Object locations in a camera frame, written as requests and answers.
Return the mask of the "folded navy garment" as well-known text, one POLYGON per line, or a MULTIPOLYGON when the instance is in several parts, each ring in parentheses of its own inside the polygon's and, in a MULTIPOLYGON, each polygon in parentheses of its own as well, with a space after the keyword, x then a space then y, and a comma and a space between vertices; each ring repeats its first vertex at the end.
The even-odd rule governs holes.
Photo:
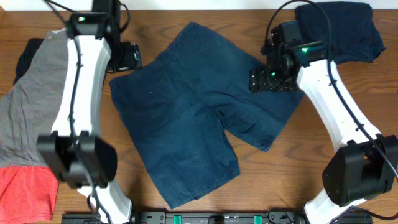
POLYGON ((295 9, 295 18, 304 40, 328 43, 328 26, 331 24, 331 57, 335 63, 371 63, 385 51, 381 36, 373 23, 373 9, 369 4, 359 2, 320 2, 325 11, 311 4, 295 9))

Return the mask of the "red garment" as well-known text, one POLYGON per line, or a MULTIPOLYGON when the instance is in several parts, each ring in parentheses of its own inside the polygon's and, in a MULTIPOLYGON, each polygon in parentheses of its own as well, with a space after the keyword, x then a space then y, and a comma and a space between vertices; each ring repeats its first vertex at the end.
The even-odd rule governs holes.
POLYGON ((50 221, 55 210, 58 180, 45 166, 1 169, 1 223, 50 221))

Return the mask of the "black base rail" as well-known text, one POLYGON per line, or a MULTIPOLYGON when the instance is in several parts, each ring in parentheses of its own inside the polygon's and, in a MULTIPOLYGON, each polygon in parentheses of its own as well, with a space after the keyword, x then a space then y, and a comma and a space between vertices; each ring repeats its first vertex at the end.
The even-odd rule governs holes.
MULTIPOLYGON (((62 224, 94 224, 102 222, 99 215, 64 214, 62 224)), ((135 224, 294 224, 310 223, 302 212, 294 210, 272 209, 266 213, 136 213, 124 223, 135 224)), ((359 212, 346 212, 331 223, 338 224, 372 224, 370 215, 359 212)))

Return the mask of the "black garment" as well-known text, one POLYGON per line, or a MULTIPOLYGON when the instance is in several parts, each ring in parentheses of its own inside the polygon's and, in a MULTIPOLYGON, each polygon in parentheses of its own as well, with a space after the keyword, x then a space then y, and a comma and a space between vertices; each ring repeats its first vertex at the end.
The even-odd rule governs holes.
POLYGON ((16 65, 16 76, 13 81, 14 85, 28 71, 28 69, 32 63, 32 60, 33 60, 36 52, 42 45, 43 41, 44 41, 44 39, 40 39, 40 38, 32 38, 32 39, 28 40, 28 42, 24 48, 24 51, 23 51, 23 53, 21 53, 21 55, 18 59, 17 65, 16 65))

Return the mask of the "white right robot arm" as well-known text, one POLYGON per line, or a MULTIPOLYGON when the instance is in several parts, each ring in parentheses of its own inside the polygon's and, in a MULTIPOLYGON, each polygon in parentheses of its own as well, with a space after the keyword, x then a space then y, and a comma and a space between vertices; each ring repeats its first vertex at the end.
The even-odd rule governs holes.
POLYGON ((265 67, 251 70, 249 89, 303 91, 325 125, 334 156, 322 173, 323 190, 307 202, 297 223, 334 223, 359 204, 392 190, 397 180, 397 137, 383 136, 346 89, 322 42, 274 46, 266 41, 265 67))

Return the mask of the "dark teal blue shorts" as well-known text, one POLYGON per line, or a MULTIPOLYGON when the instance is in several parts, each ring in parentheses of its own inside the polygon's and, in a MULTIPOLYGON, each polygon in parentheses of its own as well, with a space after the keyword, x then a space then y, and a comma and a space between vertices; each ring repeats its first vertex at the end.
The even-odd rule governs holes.
POLYGON ((191 22, 153 62, 109 82, 120 119, 170 208, 240 174, 227 133, 268 151, 298 107, 298 91, 250 92, 250 71, 260 66, 191 22))

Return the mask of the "grey shorts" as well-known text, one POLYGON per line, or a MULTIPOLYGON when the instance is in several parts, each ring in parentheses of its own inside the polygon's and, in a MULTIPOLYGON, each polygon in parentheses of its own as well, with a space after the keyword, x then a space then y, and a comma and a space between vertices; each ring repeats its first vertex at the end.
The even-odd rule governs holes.
POLYGON ((1 97, 1 167, 46 166, 37 138, 50 134, 67 75, 65 30, 50 31, 27 73, 1 97))

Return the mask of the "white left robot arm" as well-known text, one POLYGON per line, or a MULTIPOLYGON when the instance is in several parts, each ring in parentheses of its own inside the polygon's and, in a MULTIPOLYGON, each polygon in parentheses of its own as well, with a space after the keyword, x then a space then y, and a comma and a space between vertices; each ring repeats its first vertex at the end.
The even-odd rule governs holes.
POLYGON ((55 177, 86 197, 89 214, 65 214, 63 223, 138 223, 132 201, 117 180, 115 149, 101 138, 100 102, 108 73, 142 68, 139 47, 122 42, 120 1, 94 1, 90 12, 65 21, 68 66, 50 134, 37 149, 55 177))

